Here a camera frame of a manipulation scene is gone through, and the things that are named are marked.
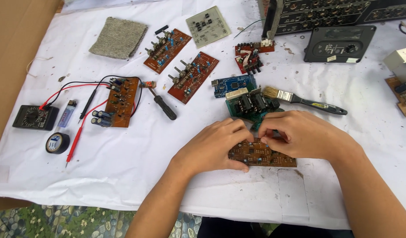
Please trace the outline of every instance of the left hand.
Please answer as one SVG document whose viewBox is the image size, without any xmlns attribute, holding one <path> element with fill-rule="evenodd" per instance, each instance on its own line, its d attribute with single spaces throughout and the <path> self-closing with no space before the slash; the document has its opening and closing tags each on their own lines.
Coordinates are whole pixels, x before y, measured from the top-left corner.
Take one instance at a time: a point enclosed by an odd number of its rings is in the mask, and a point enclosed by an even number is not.
<svg viewBox="0 0 406 238">
<path fill-rule="evenodd" d="M 247 165 L 228 158 L 229 150 L 253 134 L 241 119 L 227 118 L 205 127 L 172 158 L 170 166 L 180 167 L 190 176 L 218 169 L 235 169 L 248 172 Z"/>
</svg>

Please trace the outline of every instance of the blue microcontroller board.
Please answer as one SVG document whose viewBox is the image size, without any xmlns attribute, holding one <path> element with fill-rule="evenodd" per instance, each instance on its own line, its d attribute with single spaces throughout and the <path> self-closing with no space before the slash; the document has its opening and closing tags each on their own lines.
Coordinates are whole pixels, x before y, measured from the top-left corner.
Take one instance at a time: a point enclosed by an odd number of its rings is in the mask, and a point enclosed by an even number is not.
<svg viewBox="0 0 406 238">
<path fill-rule="evenodd" d="M 247 88 L 250 92 L 257 88 L 257 84 L 254 76 L 250 74 L 213 80 L 212 87 L 215 87 L 215 98 L 221 98 L 225 97 L 226 93 L 242 88 Z"/>
</svg>

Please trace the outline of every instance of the cardboard box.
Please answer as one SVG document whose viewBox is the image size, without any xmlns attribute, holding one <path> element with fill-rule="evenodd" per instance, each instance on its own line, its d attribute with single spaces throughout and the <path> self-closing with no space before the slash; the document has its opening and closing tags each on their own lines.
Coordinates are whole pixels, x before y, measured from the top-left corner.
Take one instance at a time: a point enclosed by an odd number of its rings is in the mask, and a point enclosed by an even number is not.
<svg viewBox="0 0 406 238">
<path fill-rule="evenodd" d="M 60 0 L 0 1 L 0 139 Z M 25 207 L 28 201 L 0 198 L 0 210 Z"/>
</svg>

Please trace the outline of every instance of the table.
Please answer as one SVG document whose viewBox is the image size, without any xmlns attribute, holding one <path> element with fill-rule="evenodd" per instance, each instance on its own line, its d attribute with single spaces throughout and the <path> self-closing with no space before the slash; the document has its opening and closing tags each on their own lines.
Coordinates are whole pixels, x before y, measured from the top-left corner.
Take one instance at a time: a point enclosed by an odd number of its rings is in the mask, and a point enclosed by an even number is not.
<svg viewBox="0 0 406 238">
<path fill-rule="evenodd" d="M 170 158 L 203 127 L 229 116 L 225 101 L 213 97 L 210 81 L 239 74 L 233 46 L 260 40 L 260 22 L 233 38 L 239 32 L 238 27 L 246 27 L 260 18 L 256 1 L 191 2 L 191 10 L 197 13 L 217 5 L 232 34 L 200 49 L 194 42 L 188 43 L 158 75 L 142 64 L 147 58 L 144 48 L 151 46 L 150 41 L 156 39 L 153 32 L 165 24 L 189 34 L 185 19 L 191 16 L 190 8 L 183 11 L 181 6 L 189 2 L 184 3 L 169 0 L 54 17 L 36 55 L 53 58 L 32 64 L 30 73 L 38 77 L 26 77 L 0 141 L 0 196 L 46 205 L 136 210 L 163 174 Z M 148 24 L 149 30 L 130 60 L 88 52 L 107 17 Z M 276 51 L 261 55 L 265 65 L 255 78 L 262 86 L 275 86 L 346 109 L 347 116 L 336 116 L 301 105 L 281 104 L 285 110 L 310 111 L 353 136 L 406 208 L 406 118 L 385 83 L 384 79 L 392 73 L 382 63 L 393 50 L 406 48 L 406 35 L 398 31 L 398 22 L 375 25 L 378 29 L 364 59 L 355 64 L 304 63 L 303 49 L 310 33 L 276 37 Z M 190 102 L 183 105 L 167 94 L 172 86 L 167 75 L 176 75 L 174 66 L 182 65 L 179 60 L 191 61 L 199 50 L 220 62 Z M 21 130 L 11 124 L 20 105 L 41 105 L 62 85 L 58 78 L 67 74 L 69 77 L 62 83 L 94 81 L 109 74 L 155 80 L 156 93 L 178 118 L 170 121 L 154 103 L 150 92 L 143 91 L 129 128 L 98 127 L 87 118 L 73 160 L 65 168 L 68 151 L 54 155 L 44 150 L 52 131 Z M 76 121 L 93 89 L 84 86 L 61 94 L 54 104 L 61 110 L 68 100 L 78 100 L 79 104 L 69 126 L 60 132 L 74 138 L 79 127 Z M 103 102 L 108 93 L 104 87 L 98 89 L 92 105 Z M 299 158 L 297 163 L 299 173 L 293 169 L 252 167 L 247 174 L 225 170 L 197 175 L 187 188 L 180 210 L 240 221 L 349 229 L 331 165 L 325 160 L 307 158 Z"/>
</svg>

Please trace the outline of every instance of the tiled floor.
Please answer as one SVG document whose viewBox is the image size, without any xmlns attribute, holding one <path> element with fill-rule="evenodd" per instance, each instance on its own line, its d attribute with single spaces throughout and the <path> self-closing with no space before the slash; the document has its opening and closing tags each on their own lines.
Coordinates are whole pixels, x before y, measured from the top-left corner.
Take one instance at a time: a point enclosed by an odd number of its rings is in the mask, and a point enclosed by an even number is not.
<svg viewBox="0 0 406 238">
<path fill-rule="evenodd" d="M 123 238 L 135 211 L 46 206 L 0 211 L 0 238 Z M 169 238 L 196 238 L 202 218 L 179 213 Z M 277 224 L 261 224 L 270 235 Z"/>
</svg>

